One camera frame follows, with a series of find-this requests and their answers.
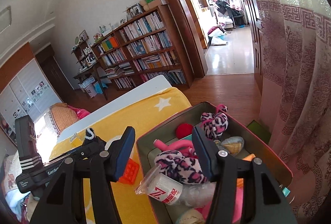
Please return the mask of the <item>grey yellow plush toy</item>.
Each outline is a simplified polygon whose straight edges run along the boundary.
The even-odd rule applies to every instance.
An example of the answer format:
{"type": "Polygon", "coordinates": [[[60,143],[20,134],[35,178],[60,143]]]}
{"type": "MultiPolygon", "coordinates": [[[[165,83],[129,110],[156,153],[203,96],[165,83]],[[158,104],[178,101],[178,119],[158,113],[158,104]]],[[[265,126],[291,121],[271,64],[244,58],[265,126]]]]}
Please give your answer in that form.
{"type": "Polygon", "coordinates": [[[244,139],[240,136],[231,136],[221,142],[221,146],[224,147],[231,155],[238,155],[244,147],[244,139]]]}

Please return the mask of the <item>black fuzzy sock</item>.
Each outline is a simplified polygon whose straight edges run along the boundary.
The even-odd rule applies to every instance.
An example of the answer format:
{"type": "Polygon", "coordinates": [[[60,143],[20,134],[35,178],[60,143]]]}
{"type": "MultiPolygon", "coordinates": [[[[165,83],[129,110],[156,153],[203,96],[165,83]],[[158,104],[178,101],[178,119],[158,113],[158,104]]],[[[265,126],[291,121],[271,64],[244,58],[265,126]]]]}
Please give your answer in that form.
{"type": "Polygon", "coordinates": [[[87,128],[85,130],[85,136],[84,136],[84,141],[83,141],[83,146],[86,146],[90,143],[97,142],[97,137],[94,133],[93,128],[87,128]]]}

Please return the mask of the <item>orange embossed toy block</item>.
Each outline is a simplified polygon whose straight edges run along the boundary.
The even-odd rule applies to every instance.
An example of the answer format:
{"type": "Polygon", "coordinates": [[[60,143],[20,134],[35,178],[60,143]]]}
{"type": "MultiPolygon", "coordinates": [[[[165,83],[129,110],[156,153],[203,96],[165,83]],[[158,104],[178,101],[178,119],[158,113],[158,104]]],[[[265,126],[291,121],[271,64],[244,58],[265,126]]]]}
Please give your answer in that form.
{"type": "Polygon", "coordinates": [[[129,158],[124,173],[118,181],[122,184],[133,185],[135,183],[139,168],[139,164],[129,158]]]}

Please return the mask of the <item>pink leopard plush sock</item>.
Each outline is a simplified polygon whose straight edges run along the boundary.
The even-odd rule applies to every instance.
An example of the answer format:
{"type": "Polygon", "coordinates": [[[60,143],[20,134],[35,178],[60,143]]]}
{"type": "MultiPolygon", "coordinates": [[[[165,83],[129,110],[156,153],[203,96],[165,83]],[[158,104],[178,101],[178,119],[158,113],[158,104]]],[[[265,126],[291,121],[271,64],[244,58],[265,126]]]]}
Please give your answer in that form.
{"type": "Polygon", "coordinates": [[[221,104],[216,107],[215,113],[204,112],[200,116],[200,127],[210,140],[219,140],[222,134],[227,130],[228,117],[227,106],[221,104]]]}
{"type": "Polygon", "coordinates": [[[197,158],[185,157],[180,151],[170,150],[159,153],[154,159],[160,165],[160,173],[186,185],[197,185],[208,182],[197,158]]]}

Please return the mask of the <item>pink rubber ring toy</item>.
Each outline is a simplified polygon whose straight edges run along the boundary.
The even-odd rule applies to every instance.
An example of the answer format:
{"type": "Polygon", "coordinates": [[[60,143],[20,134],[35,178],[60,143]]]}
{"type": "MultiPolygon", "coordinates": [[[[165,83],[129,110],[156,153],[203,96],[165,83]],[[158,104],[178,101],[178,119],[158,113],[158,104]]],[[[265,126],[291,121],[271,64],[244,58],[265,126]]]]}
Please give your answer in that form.
{"type": "Polygon", "coordinates": [[[154,140],[153,144],[162,152],[179,151],[185,157],[197,158],[197,155],[195,153],[195,148],[194,148],[193,142],[191,140],[182,139],[182,140],[177,140],[177,141],[171,143],[170,145],[166,145],[161,140],[156,139],[156,140],[154,140]]]}

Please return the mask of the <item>red round ball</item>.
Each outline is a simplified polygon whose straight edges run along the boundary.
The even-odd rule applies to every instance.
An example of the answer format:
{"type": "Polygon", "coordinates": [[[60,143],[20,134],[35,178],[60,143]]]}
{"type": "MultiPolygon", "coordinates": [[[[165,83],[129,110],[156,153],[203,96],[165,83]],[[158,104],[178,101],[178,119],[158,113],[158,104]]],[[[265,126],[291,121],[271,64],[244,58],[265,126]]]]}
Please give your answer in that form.
{"type": "Polygon", "coordinates": [[[176,137],[178,139],[183,139],[192,134],[193,126],[188,123],[182,123],[176,128],[176,137]]]}

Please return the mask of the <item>orange ribbed plastic cube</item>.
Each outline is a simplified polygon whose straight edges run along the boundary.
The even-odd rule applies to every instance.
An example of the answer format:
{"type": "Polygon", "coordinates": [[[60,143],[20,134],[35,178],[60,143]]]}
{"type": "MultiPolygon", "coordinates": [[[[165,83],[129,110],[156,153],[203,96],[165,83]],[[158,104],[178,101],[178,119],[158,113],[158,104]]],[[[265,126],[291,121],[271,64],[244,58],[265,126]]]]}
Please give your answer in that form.
{"type": "MultiPolygon", "coordinates": [[[[243,158],[244,161],[252,161],[256,156],[254,154],[249,154],[247,157],[243,158]]],[[[237,179],[237,187],[243,188],[244,179],[237,179]]]]}

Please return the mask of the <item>teal binder clip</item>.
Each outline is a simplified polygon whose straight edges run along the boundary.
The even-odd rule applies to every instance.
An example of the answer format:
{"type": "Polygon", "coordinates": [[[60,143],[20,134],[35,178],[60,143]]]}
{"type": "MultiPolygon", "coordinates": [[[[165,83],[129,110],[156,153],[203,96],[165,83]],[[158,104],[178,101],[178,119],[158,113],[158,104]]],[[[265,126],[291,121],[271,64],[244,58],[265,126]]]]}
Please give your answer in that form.
{"type": "Polygon", "coordinates": [[[290,192],[291,191],[288,188],[286,188],[286,187],[282,188],[282,193],[285,197],[289,196],[290,192]]]}

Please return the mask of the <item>orange plaid pillow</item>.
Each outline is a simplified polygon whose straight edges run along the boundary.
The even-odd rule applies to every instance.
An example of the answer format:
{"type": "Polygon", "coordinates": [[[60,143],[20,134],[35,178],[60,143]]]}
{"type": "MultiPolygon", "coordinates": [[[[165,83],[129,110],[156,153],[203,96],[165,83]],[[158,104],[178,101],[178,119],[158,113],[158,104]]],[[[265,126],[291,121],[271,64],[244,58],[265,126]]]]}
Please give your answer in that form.
{"type": "Polygon", "coordinates": [[[74,110],[69,108],[66,103],[56,103],[50,107],[50,113],[58,133],[61,134],[67,127],[70,127],[79,118],[74,110]]]}

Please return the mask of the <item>yellow patterned towel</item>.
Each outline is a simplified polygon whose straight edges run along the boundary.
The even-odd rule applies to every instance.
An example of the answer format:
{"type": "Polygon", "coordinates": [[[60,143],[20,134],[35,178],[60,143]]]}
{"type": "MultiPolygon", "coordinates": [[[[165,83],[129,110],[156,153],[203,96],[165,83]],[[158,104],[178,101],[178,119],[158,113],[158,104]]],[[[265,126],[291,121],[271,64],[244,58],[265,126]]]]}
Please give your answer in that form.
{"type": "Polygon", "coordinates": [[[133,188],[118,183],[124,174],[137,138],[173,115],[189,108],[190,102],[170,87],[120,109],[96,123],[98,138],[120,139],[91,156],[64,160],[48,186],[47,200],[59,201],[42,223],[156,223],[148,198],[138,198],[133,188]]]}

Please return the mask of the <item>white wardrobe doors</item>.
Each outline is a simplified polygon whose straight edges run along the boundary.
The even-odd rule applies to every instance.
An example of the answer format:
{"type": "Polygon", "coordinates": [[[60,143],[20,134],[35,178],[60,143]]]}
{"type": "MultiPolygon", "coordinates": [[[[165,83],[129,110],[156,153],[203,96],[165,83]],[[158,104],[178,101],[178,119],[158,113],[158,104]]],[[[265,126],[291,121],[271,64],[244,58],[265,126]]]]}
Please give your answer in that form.
{"type": "Polygon", "coordinates": [[[61,103],[36,60],[30,61],[1,92],[1,116],[15,130],[15,120],[29,115],[36,122],[53,104],[61,103]]]}

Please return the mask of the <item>pink rimmed metal storage tin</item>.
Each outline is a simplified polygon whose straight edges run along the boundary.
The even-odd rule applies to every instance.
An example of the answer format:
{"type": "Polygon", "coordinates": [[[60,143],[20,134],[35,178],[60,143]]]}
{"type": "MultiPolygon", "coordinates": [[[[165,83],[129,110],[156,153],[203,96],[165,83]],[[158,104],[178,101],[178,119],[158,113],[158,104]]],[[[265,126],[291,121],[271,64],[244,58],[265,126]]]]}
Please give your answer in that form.
{"type": "Polygon", "coordinates": [[[152,168],[153,159],[159,152],[153,144],[154,140],[174,142],[175,128],[180,123],[190,123],[194,126],[192,142],[203,175],[216,184],[207,223],[232,223],[238,193],[237,179],[243,179],[240,223],[296,223],[291,206],[281,190],[291,183],[292,172],[267,144],[233,117],[228,118],[229,125],[223,136],[242,137],[245,141],[243,151],[256,157],[252,161],[244,161],[240,156],[234,157],[218,149],[200,126],[201,114],[214,108],[212,104],[202,102],[173,115],[141,136],[136,145],[143,173],[148,173],[152,168]]]}

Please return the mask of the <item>blue plastic stool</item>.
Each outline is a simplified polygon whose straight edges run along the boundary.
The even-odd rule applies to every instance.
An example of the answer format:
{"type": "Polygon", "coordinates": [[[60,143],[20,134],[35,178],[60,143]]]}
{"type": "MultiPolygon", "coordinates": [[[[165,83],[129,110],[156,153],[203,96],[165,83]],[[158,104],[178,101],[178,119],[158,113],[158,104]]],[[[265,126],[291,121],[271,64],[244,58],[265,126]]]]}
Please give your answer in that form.
{"type": "Polygon", "coordinates": [[[108,89],[108,86],[104,82],[95,82],[94,88],[97,94],[103,94],[103,92],[108,89]]]}

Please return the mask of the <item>small wooden desk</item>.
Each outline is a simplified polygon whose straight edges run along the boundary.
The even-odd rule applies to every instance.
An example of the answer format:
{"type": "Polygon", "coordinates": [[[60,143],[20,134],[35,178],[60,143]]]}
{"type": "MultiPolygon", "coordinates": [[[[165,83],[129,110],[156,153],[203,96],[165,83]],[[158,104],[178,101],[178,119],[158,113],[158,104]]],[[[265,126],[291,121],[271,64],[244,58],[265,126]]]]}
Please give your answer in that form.
{"type": "Polygon", "coordinates": [[[102,94],[106,100],[108,100],[107,94],[104,90],[104,87],[102,85],[101,77],[98,73],[98,68],[101,67],[100,63],[94,63],[84,71],[79,71],[77,75],[75,75],[73,78],[77,79],[79,83],[83,83],[84,80],[86,80],[89,77],[93,77],[99,84],[100,89],[102,90],[102,94]]]}

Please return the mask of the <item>tall narrow wooden shelf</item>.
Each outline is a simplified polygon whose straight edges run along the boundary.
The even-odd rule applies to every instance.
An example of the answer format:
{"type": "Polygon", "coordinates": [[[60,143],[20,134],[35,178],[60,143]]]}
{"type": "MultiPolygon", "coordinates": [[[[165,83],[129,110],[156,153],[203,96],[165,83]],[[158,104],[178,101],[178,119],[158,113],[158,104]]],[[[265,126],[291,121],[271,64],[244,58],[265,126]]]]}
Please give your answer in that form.
{"type": "Polygon", "coordinates": [[[77,63],[79,66],[79,73],[87,70],[96,63],[96,56],[88,43],[88,40],[80,41],[76,44],[72,50],[71,54],[74,54],[77,58],[77,63]]]}

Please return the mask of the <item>large wooden bookshelf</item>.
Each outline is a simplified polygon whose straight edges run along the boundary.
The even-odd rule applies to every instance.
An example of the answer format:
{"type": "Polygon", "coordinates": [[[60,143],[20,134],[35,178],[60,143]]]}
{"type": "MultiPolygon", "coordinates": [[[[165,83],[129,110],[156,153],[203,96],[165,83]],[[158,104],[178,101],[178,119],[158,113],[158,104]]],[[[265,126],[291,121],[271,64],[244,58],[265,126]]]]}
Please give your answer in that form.
{"type": "Polygon", "coordinates": [[[194,81],[188,55],[168,5],[120,25],[92,45],[104,78],[117,90],[133,89],[162,75],[173,86],[194,81]]]}

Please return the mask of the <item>purple patterned curtain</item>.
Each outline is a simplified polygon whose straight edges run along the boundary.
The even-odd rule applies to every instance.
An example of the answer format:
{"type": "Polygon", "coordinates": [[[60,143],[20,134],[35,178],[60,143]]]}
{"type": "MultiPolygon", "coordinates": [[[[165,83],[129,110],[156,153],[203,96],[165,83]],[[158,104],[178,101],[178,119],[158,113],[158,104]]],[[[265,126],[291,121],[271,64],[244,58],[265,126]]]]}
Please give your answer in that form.
{"type": "Polygon", "coordinates": [[[290,168],[298,223],[313,223],[330,196],[330,5],[256,0],[262,26],[259,119],[290,168]]]}

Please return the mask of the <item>wooden door frame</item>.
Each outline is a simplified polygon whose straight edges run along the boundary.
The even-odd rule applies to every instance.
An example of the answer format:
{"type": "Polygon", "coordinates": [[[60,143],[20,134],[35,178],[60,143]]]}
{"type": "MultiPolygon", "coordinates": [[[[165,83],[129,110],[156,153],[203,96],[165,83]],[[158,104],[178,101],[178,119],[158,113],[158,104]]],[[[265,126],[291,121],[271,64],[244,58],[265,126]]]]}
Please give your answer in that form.
{"type": "Polygon", "coordinates": [[[195,77],[202,78],[207,73],[207,64],[201,45],[201,34],[191,0],[168,0],[169,7],[177,23],[195,77]]]}

